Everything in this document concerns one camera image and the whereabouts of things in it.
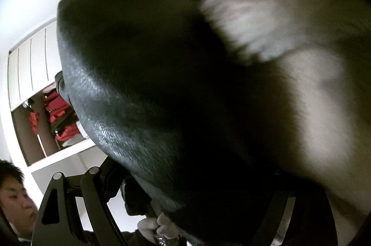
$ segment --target cabinet door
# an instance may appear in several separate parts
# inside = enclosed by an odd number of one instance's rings
[[[55,75],[62,71],[61,58],[59,57],[57,43],[57,22],[53,22],[46,27],[46,68],[48,71],[49,83],[55,81]]]
[[[21,96],[19,94],[18,82],[18,53],[19,49],[15,49],[9,54],[8,64],[8,91],[10,109],[13,111],[21,103]]]
[[[46,71],[45,37],[45,28],[31,37],[31,78],[35,93],[49,84]]]
[[[31,39],[26,40],[19,46],[18,80],[21,101],[24,102],[33,95],[31,79]]]

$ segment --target fist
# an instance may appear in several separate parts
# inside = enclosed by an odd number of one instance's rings
[[[156,243],[155,233],[165,236],[167,239],[174,239],[179,236],[177,226],[162,213],[157,219],[146,218],[138,222],[139,232],[150,242]]]

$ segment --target beige fur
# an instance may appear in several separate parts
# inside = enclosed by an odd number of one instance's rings
[[[283,169],[322,184],[339,246],[371,210],[371,4],[204,0],[250,66],[246,127]]]

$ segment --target leather texture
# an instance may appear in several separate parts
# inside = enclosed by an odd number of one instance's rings
[[[251,240],[273,173],[232,116],[241,74],[190,0],[62,0],[59,92],[194,245]]]

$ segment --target person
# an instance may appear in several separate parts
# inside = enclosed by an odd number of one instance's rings
[[[18,239],[30,245],[38,209],[28,196],[23,181],[24,175],[18,167],[11,162],[0,160],[1,209]],[[138,229],[135,232],[123,232],[122,235],[130,246],[153,246],[156,244],[155,230],[169,239],[179,235],[175,224],[164,214],[157,219],[145,218],[138,223]],[[98,245],[93,232],[85,231],[84,234],[89,245]]]

